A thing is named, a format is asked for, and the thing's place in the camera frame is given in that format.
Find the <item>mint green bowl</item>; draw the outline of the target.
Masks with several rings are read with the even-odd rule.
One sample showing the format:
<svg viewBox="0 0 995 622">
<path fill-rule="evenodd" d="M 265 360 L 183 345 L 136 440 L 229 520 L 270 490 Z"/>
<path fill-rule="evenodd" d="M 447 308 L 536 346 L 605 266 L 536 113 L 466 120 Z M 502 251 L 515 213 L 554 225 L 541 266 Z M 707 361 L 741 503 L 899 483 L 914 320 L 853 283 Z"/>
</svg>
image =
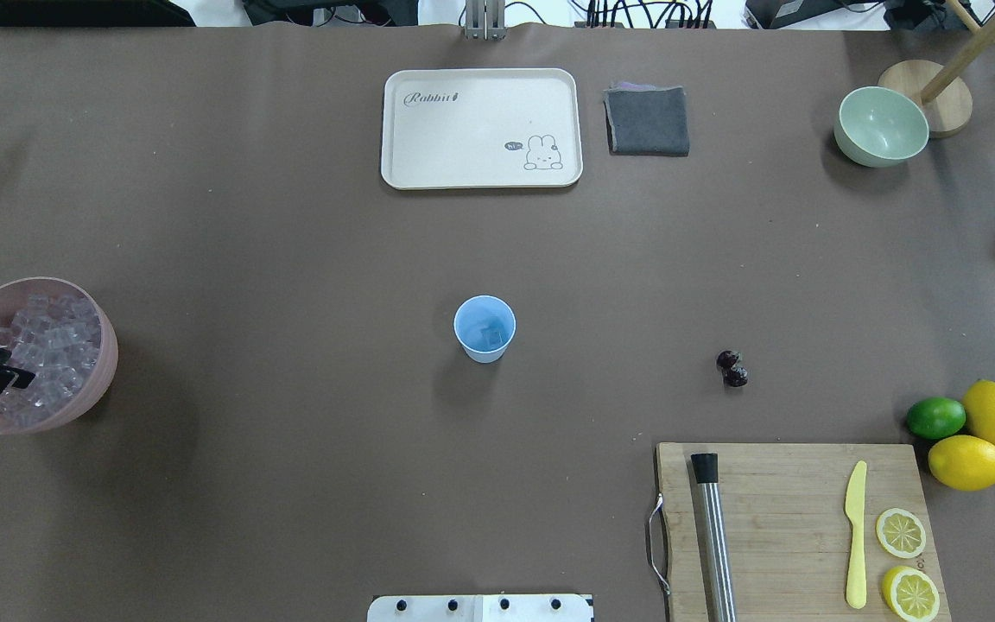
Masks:
<svg viewBox="0 0 995 622">
<path fill-rule="evenodd" d="M 864 86 L 840 102 L 833 127 L 840 152 L 865 167 L 892 167 L 916 157 L 928 145 L 923 110 L 891 88 Z"/>
</svg>

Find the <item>wooden cup tree stand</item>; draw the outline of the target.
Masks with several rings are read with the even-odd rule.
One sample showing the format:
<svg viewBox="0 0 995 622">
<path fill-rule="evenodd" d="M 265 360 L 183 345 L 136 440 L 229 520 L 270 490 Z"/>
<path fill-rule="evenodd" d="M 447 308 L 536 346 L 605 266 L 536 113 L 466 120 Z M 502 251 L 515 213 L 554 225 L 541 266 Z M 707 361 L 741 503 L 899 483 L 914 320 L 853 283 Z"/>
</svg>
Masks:
<svg viewBox="0 0 995 622">
<path fill-rule="evenodd" d="M 971 32 L 956 55 L 944 66 L 932 60 L 901 60 L 882 72 L 878 82 L 878 86 L 901 93 L 920 107 L 933 139 L 951 137 L 970 123 L 973 99 L 960 75 L 995 44 L 995 13 L 980 25 L 959 1 L 947 1 L 947 6 Z"/>
</svg>

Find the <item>light blue plastic cup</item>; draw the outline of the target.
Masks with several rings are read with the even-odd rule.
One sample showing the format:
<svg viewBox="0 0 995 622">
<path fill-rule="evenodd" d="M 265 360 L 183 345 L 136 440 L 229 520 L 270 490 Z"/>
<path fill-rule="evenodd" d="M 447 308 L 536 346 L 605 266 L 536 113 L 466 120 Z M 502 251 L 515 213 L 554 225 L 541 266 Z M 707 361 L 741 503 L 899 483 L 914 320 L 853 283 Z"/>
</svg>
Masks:
<svg viewBox="0 0 995 622">
<path fill-rule="evenodd" d="M 455 311 L 453 331 L 467 357 L 480 364 L 497 362 L 517 334 L 517 318 L 505 300 L 475 295 Z"/>
</svg>

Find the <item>yellow plastic knife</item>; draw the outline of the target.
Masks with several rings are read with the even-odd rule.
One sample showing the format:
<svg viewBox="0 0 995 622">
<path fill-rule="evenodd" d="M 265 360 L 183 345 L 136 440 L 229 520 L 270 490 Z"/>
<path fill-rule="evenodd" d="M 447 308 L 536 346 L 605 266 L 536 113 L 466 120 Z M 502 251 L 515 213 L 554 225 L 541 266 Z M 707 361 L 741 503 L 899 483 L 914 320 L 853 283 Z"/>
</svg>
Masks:
<svg viewBox="0 0 995 622">
<path fill-rule="evenodd" d="M 845 602 L 854 610 L 867 603 L 867 560 L 865 559 L 865 488 L 868 465 L 858 460 L 846 482 L 844 513 L 850 531 L 850 547 L 846 560 Z"/>
</svg>

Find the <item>green lime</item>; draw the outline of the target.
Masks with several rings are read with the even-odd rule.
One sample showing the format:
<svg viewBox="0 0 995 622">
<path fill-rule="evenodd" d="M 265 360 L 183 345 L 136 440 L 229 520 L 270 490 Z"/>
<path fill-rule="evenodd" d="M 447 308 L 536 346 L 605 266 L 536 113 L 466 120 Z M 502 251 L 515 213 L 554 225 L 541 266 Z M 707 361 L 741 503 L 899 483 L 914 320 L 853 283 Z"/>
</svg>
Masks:
<svg viewBox="0 0 995 622">
<path fill-rule="evenodd" d="M 905 416 L 908 431 L 923 440 L 939 441 L 964 428 L 966 410 L 950 397 L 928 397 L 909 407 Z"/>
</svg>

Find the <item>clear ice cube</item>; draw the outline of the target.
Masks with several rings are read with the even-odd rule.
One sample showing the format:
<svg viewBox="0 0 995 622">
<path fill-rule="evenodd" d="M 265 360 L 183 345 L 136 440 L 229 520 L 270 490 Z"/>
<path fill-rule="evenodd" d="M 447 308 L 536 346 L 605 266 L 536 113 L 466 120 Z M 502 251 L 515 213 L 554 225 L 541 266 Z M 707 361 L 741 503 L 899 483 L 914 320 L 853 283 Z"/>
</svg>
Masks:
<svg viewBox="0 0 995 622">
<path fill-rule="evenodd" d="M 478 326 L 473 334 L 472 347 L 479 352 L 495 352 L 508 345 L 508 338 L 501 324 Z"/>
</svg>

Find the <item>cream rabbit tray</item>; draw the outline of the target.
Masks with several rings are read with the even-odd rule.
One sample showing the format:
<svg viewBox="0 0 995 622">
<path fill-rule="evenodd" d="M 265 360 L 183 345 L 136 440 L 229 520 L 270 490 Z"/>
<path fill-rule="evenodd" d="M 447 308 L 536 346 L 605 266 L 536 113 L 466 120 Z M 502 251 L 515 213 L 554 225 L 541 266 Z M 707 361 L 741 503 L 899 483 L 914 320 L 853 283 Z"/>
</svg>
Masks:
<svg viewBox="0 0 995 622">
<path fill-rule="evenodd" d="M 563 68 L 396 72 L 380 174 L 398 190 L 572 186 L 583 175 L 575 79 Z"/>
</svg>

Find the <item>grey folded cloth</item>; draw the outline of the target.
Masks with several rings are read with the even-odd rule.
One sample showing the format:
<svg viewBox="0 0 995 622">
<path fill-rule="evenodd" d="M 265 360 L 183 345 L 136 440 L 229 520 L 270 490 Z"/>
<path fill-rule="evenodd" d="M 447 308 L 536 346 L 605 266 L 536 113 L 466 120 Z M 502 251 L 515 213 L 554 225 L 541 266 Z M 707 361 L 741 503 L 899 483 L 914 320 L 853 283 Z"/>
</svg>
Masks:
<svg viewBox="0 0 995 622">
<path fill-rule="evenodd" d="M 603 93 L 613 154 L 690 154 L 687 94 L 683 86 L 619 82 Z"/>
</svg>

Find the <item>pink bowl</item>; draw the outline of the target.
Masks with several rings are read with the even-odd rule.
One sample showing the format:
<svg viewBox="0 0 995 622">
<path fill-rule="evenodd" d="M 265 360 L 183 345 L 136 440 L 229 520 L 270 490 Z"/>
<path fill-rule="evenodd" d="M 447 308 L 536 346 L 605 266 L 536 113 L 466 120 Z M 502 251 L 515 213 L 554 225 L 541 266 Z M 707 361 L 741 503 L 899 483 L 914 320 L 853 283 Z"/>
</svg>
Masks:
<svg viewBox="0 0 995 622">
<path fill-rule="evenodd" d="M 98 311 L 100 321 L 98 362 L 79 394 L 73 397 L 68 405 L 64 406 L 58 413 L 45 422 L 39 422 L 33 428 L 16 428 L 0 415 L 0 435 L 33 434 L 40 432 L 40 430 L 58 428 L 75 420 L 93 407 L 99 398 L 106 393 L 116 370 L 118 346 L 110 319 L 90 295 L 70 281 L 59 278 L 24 278 L 0 286 L 0 326 L 8 326 L 11 323 L 13 315 L 25 307 L 29 295 L 50 295 L 52 298 L 77 295 L 91 301 Z M 10 351 L 3 349 L 3 347 L 0 349 L 9 354 L 9 357 L 5 359 L 5 365 L 10 369 L 16 369 L 8 364 L 11 357 Z"/>
</svg>

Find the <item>pile of ice cubes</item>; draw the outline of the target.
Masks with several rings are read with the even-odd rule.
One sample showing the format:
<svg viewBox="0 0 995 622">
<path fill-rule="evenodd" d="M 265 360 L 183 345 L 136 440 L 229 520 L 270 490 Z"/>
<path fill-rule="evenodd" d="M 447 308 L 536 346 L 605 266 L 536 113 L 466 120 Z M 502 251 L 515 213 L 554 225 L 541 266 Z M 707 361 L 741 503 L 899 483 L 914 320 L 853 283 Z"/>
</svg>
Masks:
<svg viewBox="0 0 995 622">
<path fill-rule="evenodd" d="M 8 364 L 32 371 L 27 389 L 0 395 L 0 415 L 16 428 L 45 422 L 79 394 L 98 363 L 100 321 L 94 304 L 77 295 L 29 295 L 8 326 L 0 326 Z"/>
</svg>

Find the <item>wooden cutting board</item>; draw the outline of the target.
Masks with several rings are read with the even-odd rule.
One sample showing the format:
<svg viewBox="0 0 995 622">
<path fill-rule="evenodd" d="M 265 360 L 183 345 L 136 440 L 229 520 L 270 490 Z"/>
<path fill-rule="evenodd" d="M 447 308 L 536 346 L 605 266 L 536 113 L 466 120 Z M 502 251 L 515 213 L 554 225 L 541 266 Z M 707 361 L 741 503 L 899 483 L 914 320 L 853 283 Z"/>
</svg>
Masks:
<svg viewBox="0 0 995 622">
<path fill-rule="evenodd" d="M 882 511 L 901 508 L 929 528 L 915 449 L 904 444 L 660 442 L 656 476 L 666 526 L 672 621 L 710 621 L 701 505 L 691 455 L 718 455 L 719 495 L 741 621 L 892 621 L 881 581 L 901 560 L 880 546 Z M 858 461 L 865 481 L 868 600 L 846 604 L 852 525 L 846 483 Z"/>
</svg>

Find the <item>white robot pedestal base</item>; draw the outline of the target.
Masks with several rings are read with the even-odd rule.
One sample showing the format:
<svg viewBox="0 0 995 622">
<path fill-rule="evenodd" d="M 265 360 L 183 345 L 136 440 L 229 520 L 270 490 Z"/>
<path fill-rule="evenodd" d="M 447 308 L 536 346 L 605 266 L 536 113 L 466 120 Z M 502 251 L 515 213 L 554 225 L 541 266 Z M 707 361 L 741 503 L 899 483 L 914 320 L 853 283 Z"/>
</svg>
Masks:
<svg viewBox="0 0 995 622">
<path fill-rule="evenodd" d="M 372 600 L 367 621 L 593 621 L 589 595 L 494 593 L 384 595 Z"/>
</svg>

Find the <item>aluminium frame post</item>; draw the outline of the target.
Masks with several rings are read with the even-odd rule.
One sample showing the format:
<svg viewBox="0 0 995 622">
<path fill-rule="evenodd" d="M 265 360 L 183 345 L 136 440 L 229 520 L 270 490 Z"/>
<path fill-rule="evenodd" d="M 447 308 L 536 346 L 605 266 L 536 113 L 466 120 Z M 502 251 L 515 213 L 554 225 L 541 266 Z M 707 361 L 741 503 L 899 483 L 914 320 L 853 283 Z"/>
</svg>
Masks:
<svg viewBox="0 0 995 622">
<path fill-rule="evenodd" d="M 498 41 L 506 33 L 505 1 L 466 0 L 463 35 L 467 40 Z"/>
</svg>

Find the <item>steel muddler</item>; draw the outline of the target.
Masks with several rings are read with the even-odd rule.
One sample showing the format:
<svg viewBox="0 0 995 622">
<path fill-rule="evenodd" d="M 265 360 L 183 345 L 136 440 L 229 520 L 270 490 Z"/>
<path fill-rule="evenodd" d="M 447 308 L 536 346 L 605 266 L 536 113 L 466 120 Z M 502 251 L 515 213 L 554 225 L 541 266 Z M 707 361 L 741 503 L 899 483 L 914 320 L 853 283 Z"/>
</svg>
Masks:
<svg viewBox="0 0 995 622">
<path fill-rule="evenodd" d="M 696 453 L 690 456 L 696 491 L 701 505 L 704 536 L 704 569 L 708 571 L 708 599 L 714 621 L 738 621 L 733 587 L 729 543 L 719 491 L 719 456 Z"/>
</svg>

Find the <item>lemon slice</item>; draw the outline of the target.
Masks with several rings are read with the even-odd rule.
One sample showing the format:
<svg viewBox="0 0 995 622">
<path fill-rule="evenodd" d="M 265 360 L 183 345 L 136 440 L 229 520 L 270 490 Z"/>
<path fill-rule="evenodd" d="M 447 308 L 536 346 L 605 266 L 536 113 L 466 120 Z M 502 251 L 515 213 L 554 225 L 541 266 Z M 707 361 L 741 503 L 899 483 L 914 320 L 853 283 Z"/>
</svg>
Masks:
<svg viewBox="0 0 995 622">
<path fill-rule="evenodd" d="M 935 621 L 942 606 L 942 593 L 923 571 L 895 566 L 881 579 L 881 594 L 889 610 L 901 621 Z"/>
<path fill-rule="evenodd" d="M 893 507 L 882 511 L 874 524 L 879 544 L 897 559 L 911 560 L 927 548 L 927 528 L 913 512 Z"/>
</svg>

